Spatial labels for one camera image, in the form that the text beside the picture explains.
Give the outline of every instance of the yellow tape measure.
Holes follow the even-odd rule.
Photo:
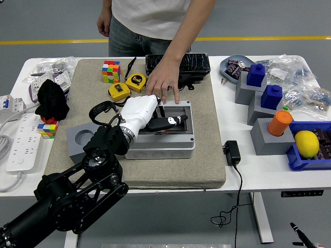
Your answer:
[[[131,94],[131,91],[125,83],[116,83],[109,87],[108,93],[117,102],[127,98]]]
[[[143,74],[132,74],[125,84],[132,90],[141,93],[146,87],[146,77]]]

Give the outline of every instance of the robotic arm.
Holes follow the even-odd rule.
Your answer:
[[[0,248],[35,247],[56,229],[81,234],[122,199],[129,187],[122,182],[123,169],[115,155],[127,153],[138,131],[155,116],[157,105],[156,96],[142,96],[128,99],[121,113],[109,101],[95,106],[89,116],[101,126],[83,148],[86,156],[82,162],[42,177],[34,191],[37,202],[0,228]],[[116,112],[110,123],[95,120],[110,109]],[[112,127],[115,119],[118,123]],[[71,182],[69,177],[81,170],[84,174]],[[88,179],[92,183],[79,190]],[[99,198],[103,190],[108,192]]]

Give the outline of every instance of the rubik's cube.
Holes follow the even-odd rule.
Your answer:
[[[119,83],[123,74],[119,61],[106,60],[102,67],[102,77],[105,83]]]
[[[55,138],[55,134],[57,131],[58,122],[56,124],[39,124],[38,125],[38,132],[41,136],[45,139]]]

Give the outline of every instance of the gray floor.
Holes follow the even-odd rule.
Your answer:
[[[199,36],[330,36],[330,9],[329,0],[219,0]],[[0,41],[102,39],[96,27],[100,10],[101,1],[5,0],[0,4]],[[329,40],[197,41],[192,51],[209,55],[300,55],[321,87],[331,90]],[[106,43],[0,45],[0,95],[10,93],[29,58],[100,57],[107,53]],[[290,222],[294,222],[311,240],[331,247],[330,194],[326,191],[321,197],[284,199],[280,192],[264,192],[275,243],[263,246],[291,247],[291,242],[298,241],[290,228]],[[0,225],[34,201],[1,198]],[[242,201],[249,202],[247,193]],[[103,243],[233,245],[235,222],[219,229],[209,218],[234,203],[233,195],[214,193],[127,196],[81,236],[79,248],[101,247]],[[262,247],[251,206],[241,207],[238,224],[237,247]],[[63,247],[64,236],[56,231],[38,247]]]

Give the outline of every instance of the black power adapter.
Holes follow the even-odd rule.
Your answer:
[[[240,162],[240,152],[237,141],[226,141],[222,148],[227,158],[228,166],[234,166]]]

